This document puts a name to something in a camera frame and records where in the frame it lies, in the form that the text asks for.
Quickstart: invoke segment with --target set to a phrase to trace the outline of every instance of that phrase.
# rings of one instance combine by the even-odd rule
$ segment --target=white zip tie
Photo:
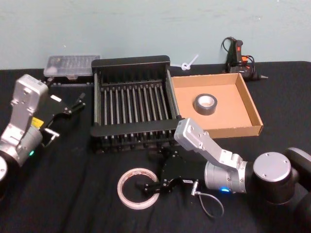
[[[182,70],[189,70],[190,66],[194,63],[194,61],[199,57],[199,55],[197,54],[191,62],[188,63],[183,63],[181,65],[177,65],[177,64],[171,64],[172,67],[180,67]]]

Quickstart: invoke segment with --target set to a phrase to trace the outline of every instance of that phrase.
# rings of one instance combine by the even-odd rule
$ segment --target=blue led light
[[[230,189],[227,188],[227,187],[222,187],[222,188],[220,189],[220,191],[229,193],[229,192],[230,192]]]

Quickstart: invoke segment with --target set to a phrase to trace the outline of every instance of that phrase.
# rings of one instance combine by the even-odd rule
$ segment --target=clear tape roll
[[[159,198],[159,193],[155,193],[152,195],[151,198],[149,198],[146,201],[143,202],[133,202],[130,201],[129,199],[127,199],[123,192],[122,192],[122,188],[124,183],[131,178],[132,176],[136,176],[136,175],[144,175],[144,176],[148,176],[149,178],[151,178],[154,182],[158,182],[158,178],[157,176],[150,170],[148,169],[144,169],[144,168],[134,168],[132,170],[127,171],[126,173],[124,173],[121,178],[119,179],[118,182],[118,187],[117,187],[117,191],[118,191],[118,196],[120,198],[120,200],[122,201],[122,203],[127,206],[128,208],[131,208],[133,210],[143,210],[146,209],[150,206],[152,206],[156,200]]]

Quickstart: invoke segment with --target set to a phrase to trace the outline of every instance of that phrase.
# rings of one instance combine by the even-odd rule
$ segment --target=black metal rack
[[[95,150],[128,150],[175,144],[180,120],[168,56],[92,62]]]

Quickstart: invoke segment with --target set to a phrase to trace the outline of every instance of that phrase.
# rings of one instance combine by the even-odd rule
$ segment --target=tape roll
[[[148,176],[154,182],[158,182],[159,181],[157,176],[152,171],[150,171],[148,169],[144,169],[144,168],[134,168],[132,170],[127,171],[126,173],[124,173],[121,176],[121,178],[119,179],[119,182],[118,182],[117,191],[118,191],[118,196],[119,196],[120,200],[128,208],[131,208],[133,210],[143,210],[143,209],[146,209],[146,208],[152,206],[156,202],[156,200],[159,198],[160,194],[159,193],[155,193],[148,200],[143,201],[143,202],[138,202],[138,203],[128,200],[124,196],[124,194],[122,192],[122,188],[123,188],[124,183],[127,181],[127,179],[131,178],[132,176],[136,176],[136,175]]]
[[[194,102],[193,107],[195,111],[201,115],[211,115],[216,111],[217,99],[211,94],[198,95]]]

